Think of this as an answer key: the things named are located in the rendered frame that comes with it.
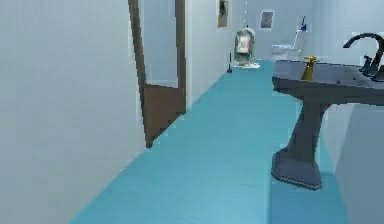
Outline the brown door frame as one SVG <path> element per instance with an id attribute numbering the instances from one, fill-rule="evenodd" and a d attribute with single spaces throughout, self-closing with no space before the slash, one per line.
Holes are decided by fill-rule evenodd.
<path id="1" fill-rule="evenodd" d="M 186 112 L 186 0 L 128 0 L 145 146 Z"/>

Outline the framed picture with grey tones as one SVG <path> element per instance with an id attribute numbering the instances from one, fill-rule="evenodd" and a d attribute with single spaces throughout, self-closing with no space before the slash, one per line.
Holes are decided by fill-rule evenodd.
<path id="1" fill-rule="evenodd" d="M 262 11 L 260 19 L 260 28 L 262 30 L 271 30 L 274 22 L 274 11 Z"/>

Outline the dark grey pedestal sink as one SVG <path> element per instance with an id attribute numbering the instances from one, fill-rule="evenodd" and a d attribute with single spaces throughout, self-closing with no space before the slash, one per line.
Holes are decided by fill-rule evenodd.
<path id="1" fill-rule="evenodd" d="M 302 109 L 288 144 L 272 157 L 271 175 L 285 183 L 318 190 L 321 175 L 315 154 L 322 119 L 333 104 L 384 106 L 384 72 L 367 77 L 356 65 L 316 63 L 305 80 L 306 64 L 279 60 L 274 63 L 273 90 L 302 102 Z"/>

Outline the gold soap bottle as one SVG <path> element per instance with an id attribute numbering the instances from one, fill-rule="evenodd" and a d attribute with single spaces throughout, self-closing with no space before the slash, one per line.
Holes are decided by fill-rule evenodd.
<path id="1" fill-rule="evenodd" d="M 313 75 L 314 63 L 317 61 L 317 58 L 311 55 L 305 56 L 305 59 L 307 60 L 307 63 L 302 75 L 302 80 L 310 81 Z"/>

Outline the grey bin with bag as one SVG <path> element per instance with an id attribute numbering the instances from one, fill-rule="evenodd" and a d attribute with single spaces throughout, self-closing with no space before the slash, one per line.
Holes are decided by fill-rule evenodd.
<path id="1" fill-rule="evenodd" d="M 240 29 L 235 36 L 234 66 L 241 68 L 258 69 L 260 64 L 253 62 L 253 53 L 256 37 L 255 31 L 249 27 Z"/>

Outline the framed picture with yellow tones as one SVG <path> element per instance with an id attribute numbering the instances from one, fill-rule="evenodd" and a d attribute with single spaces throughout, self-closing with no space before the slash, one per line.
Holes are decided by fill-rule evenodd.
<path id="1" fill-rule="evenodd" d="M 228 22 L 228 0 L 219 0 L 217 26 L 223 28 Z"/>

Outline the white toilet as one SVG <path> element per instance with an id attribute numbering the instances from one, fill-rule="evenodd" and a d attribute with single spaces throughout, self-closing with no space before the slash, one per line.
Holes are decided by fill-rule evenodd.
<path id="1" fill-rule="evenodd" d="M 298 61 L 303 50 L 308 32 L 297 30 L 293 45 L 273 45 L 271 47 L 272 60 Z"/>

